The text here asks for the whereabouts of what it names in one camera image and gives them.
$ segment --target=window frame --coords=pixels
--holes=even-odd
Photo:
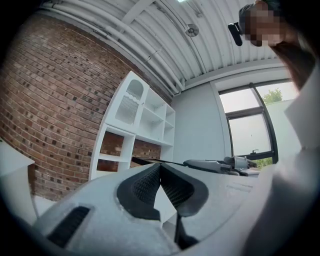
[[[291,80],[290,79],[280,79],[280,80],[272,80],[272,81],[265,81],[265,82],[259,82],[259,83],[252,83],[251,82],[247,85],[238,86],[235,88],[219,91],[219,95],[223,95],[223,94],[228,94],[228,93],[233,93],[233,92],[237,92],[237,91],[250,89],[259,104],[259,106],[257,106],[257,107],[252,107],[252,108],[247,108],[247,109],[242,109],[242,110],[237,110],[237,111],[225,113],[228,128],[229,128],[232,156],[234,155],[234,144],[233,144],[231,127],[230,127],[229,121],[232,119],[239,119],[239,118],[250,117],[250,116],[255,116],[255,115],[262,115],[264,118],[265,124],[266,124],[271,150],[266,151],[266,152],[261,152],[261,153],[251,153],[251,154],[247,154],[247,155],[239,155],[239,157],[246,157],[249,160],[259,160],[259,159],[265,159],[265,158],[272,158],[273,164],[276,164],[279,161],[278,145],[277,145],[277,138],[276,138],[275,129],[272,124],[272,120],[270,118],[268,109],[267,109],[261,95],[259,94],[257,87],[282,84],[282,83],[288,83],[288,82],[291,82]]]

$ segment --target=white shelving unit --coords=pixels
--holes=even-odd
[[[99,160],[118,162],[118,172],[129,169],[135,139],[160,145],[160,159],[172,161],[175,119],[176,112],[130,71],[104,114],[92,152],[89,179],[112,173],[97,170]],[[100,153],[106,132],[124,137],[120,156]]]

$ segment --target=white ceiling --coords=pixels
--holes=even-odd
[[[228,30],[229,23],[238,21],[239,9],[253,0],[53,2],[57,4],[44,4],[47,10],[71,15],[107,33],[151,70],[171,94],[224,72],[280,65],[268,47],[254,47],[247,41],[237,46]],[[196,24],[199,35],[188,37],[184,32],[187,24]],[[115,35],[117,31],[124,38]]]

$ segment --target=sky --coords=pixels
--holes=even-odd
[[[273,91],[277,88],[279,88],[279,90],[282,92],[283,101],[295,99],[298,95],[298,91],[292,82],[265,85],[257,87],[256,89],[263,98],[264,95],[269,92],[269,90]],[[258,101],[256,100],[251,89],[226,93],[220,95],[220,98],[225,113],[250,109],[259,106]]]

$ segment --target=gray surface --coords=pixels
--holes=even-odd
[[[136,219],[116,198],[119,184],[153,164],[103,176],[86,183],[49,209],[34,227],[43,235],[76,206],[92,209],[67,245],[81,255],[162,256],[180,249],[164,232],[159,221]]]
[[[198,240],[224,224],[248,197],[257,178],[211,173],[169,163],[171,167],[202,181],[209,189],[209,197],[194,216],[183,217],[185,232]]]

